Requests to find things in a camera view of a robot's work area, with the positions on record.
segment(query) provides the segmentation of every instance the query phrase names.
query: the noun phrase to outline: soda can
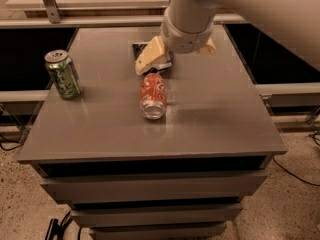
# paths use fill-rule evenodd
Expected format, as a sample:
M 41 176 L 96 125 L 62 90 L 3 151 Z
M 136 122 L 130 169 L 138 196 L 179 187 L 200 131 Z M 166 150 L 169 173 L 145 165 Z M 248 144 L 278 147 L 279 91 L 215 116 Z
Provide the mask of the soda can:
M 141 85 L 140 109 L 148 119 L 159 119 L 167 110 L 166 92 L 163 78 L 155 73 L 145 76 Z
M 66 51 L 51 51 L 46 54 L 45 61 L 49 75 L 63 99 L 72 99 L 81 94 L 76 68 Z

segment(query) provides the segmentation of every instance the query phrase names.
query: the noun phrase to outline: gray table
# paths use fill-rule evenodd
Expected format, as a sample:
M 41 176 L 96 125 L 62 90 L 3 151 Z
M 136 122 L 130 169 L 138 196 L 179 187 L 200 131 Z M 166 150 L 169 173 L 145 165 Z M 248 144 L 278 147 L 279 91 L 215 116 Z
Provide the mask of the gray table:
M 215 57 L 175 55 L 166 117 L 142 118 L 131 45 L 158 31 L 80 29 L 70 54 L 83 95 L 52 87 L 18 157 L 95 239 L 219 234 L 286 152 L 222 26 Z

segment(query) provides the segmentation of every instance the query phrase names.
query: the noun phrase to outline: speckled floor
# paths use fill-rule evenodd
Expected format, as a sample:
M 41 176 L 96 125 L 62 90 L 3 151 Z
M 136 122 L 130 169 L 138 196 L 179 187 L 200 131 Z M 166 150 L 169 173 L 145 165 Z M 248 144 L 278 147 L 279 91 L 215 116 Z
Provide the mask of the speckled floor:
M 320 147 L 306 137 L 309 132 L 282 133 L 289 152 L 277 161 L 308 181 L 320 184 Z M 19 150 L 0 153 L 0 239 L 42 240 L 50 218 L 61 220 L 68 211 L 39 186 L 40 177 L 28 165 L 19 165 Z M 226 231 L 210 240 L 318 240 L 320 188 L 306 185 L 285 173 L 274 162 L 268 179 L 242 204 L 243 211 Z M 64 239 L 77 239 L 75 224 Z M 82 240 L 91 239 L 87 230 Z

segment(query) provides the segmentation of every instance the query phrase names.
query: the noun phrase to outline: gray drawer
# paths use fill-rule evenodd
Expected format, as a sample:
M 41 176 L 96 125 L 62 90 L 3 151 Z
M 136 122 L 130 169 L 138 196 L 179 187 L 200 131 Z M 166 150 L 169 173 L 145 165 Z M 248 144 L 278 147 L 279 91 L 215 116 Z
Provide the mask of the gray drawer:
M 103 203 L 252 195 L 266 179 L 264 170 L 44 179 L 57 203 Z
M 122 227 L 233 220 L 241 204 L 206 204 L 72 211 L 81 227 Z
M 94 240 L 151 240 L 220 235 L 225 223 L 180 224 L 149 227 L 119 227 L 90 230 Z

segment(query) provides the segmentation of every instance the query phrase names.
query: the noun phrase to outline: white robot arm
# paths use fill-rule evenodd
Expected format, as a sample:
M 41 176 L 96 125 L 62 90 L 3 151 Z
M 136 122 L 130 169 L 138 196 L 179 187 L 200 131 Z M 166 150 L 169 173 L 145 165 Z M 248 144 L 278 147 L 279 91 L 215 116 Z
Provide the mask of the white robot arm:
M 203 47 L 222 6 L 320 71 L 320 0 L 171 0 L 161 26 L 166 46 L 175 53 Z

